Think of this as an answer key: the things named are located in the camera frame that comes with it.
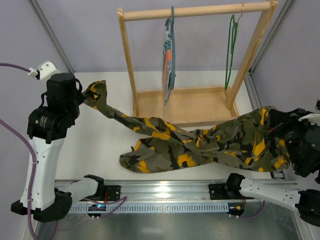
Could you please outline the camouflage yellow green trousers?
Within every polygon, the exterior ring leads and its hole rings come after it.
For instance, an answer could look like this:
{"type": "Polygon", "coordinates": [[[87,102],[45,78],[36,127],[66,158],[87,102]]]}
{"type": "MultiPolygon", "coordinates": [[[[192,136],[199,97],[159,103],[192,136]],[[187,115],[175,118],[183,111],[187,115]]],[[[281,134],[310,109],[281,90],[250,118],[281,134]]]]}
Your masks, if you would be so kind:
{"type": "Polygon", "coordinates": [[[217,163],[255,172],[274,172],[291,164],[280,136],[272,137],[273,107],[262,107],[209,129],[184,130],[159,117],[129,116],[107,104],[105,81],[91,83],[84,103],[135,133],[141,134],[119,164],[134,173],[155,174],[217,163]]]}

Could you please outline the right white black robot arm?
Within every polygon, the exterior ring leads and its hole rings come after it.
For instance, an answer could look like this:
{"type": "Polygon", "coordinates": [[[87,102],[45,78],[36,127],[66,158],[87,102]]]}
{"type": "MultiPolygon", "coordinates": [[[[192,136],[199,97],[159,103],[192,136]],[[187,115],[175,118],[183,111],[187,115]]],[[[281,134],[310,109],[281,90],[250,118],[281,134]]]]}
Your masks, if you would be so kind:
{"type": "MultiPolygon", "coordinates": [[[[302,108],[271,114],[268,131],[284,140],[296,175],[303,178],[320,171],[320,116],[302,108]]],[[[288,190],[258,183],[238,173],[231,173],[224,185],[232,199],[254,198],[281,206],[318,227],[320,225],[320,192],[315,189],[288,190]]]]}

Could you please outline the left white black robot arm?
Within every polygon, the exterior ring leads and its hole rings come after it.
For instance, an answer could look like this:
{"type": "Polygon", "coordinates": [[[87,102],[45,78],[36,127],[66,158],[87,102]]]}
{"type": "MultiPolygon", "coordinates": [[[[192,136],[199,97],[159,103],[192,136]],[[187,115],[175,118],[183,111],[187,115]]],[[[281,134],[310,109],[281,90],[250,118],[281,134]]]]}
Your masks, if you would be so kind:
{"type": "Polygon", "coordinates": [[[104,179],[91,174],[66,187],[55,187],[59,154],[84,99],[82,85],[73,74],[56,73],[47,80],[46,92],[41,94],[41,102],[47,105],[41,104],[28,117],[31,149],[26,185],[22,197],[11,204],[11,212],[48,223],[63,219],[73,203],[103,196],[104,179]]]}

